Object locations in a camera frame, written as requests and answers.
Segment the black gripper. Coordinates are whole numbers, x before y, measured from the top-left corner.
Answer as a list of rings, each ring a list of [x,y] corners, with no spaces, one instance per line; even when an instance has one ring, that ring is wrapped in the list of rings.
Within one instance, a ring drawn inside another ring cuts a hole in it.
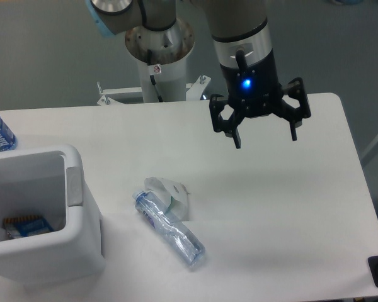
[[[309,100],[304,81],[296,77],[286,86],[279,83],[274,52],[259,62],[246,63],[243,51],[238,51],[234,67],[221,65],[222,75],[226,81],[228,97],[212,94],[209,100],[212,127],[216,133],[224,132],[232,138],[237,149],[241,148],[238,126],[245,118],[256,118],[274,114],[289,122],[293,141],[297,140],[296,128],[302,125],[303,119],[311,117]],[[297,108],[283,100],[284,96],[298,101]],[[225,120],[222,112],[226,106],[233,109]]]

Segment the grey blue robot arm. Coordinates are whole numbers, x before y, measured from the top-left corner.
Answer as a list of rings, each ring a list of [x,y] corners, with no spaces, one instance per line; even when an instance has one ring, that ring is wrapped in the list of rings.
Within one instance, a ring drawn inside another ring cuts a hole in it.
[[[227,96],[209,101],[212,127],[241,144],[238,126],[245,118],[276,115],[288,121],[292,137],[311,116],[301,78],[279,83],[263,1],[194,1],[206,17],[226,82]],[[87,1],[105,36],[125,35],[137,62],[146,103],[186,99],[186,62],[195,37],[178,17],[175,1]]]

